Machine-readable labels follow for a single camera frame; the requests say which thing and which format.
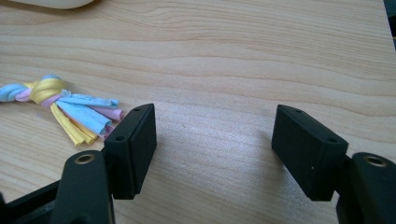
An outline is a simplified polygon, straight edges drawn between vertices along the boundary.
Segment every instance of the white object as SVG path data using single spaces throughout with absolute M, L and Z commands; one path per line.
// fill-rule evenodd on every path
M 26 3 L 29 5 L 35 5 L 40 7 L 69 9 L 74 7 L 85 6 L 93 0 L 11 0 L 11 1 Z

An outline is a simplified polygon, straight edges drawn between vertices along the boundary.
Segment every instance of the colorful ribbon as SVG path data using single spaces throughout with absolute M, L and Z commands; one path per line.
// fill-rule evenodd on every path
M 65 90 L 65 83 L 55 75 L 23 84 L 9 84 L 0 88 L 0 102 L 34 101 L 49 108 L 75 146 L 92 144 L 95 139 L 107 137 L 114 129 L 112 120 L 121 120 L 116 99 L 96 98 L 72 94 Z

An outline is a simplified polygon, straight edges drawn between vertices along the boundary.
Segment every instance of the table surface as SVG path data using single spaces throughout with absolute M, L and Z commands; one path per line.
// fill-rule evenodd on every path
M 57 74 L 72 92 L 154 103 L 158 146 L 118 223 L 337 223 L 271 149 L 276 106 L 396 161 L 396 57 L 380 0 L 0 2 L 0 85 Z M 45 108 L 0 104 L 0 191 L 60 179 L 74 147 Z

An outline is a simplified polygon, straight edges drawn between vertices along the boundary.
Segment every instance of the yellow ribbon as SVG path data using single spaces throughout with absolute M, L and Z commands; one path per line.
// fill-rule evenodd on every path
M 38 105 L 50 97 L 61 93 L 62 89 L 66 87 L 66 84 L 59 78 L 46 78 L 35 82 L 24 83 L 24 85 L 32 89 L 29 98 Z M 75 146 L 79 146 L 83 142 L 90 145 L 97 138 L 95 133 L 65 116 L 56 104 L 52 104 L 50 110 Z

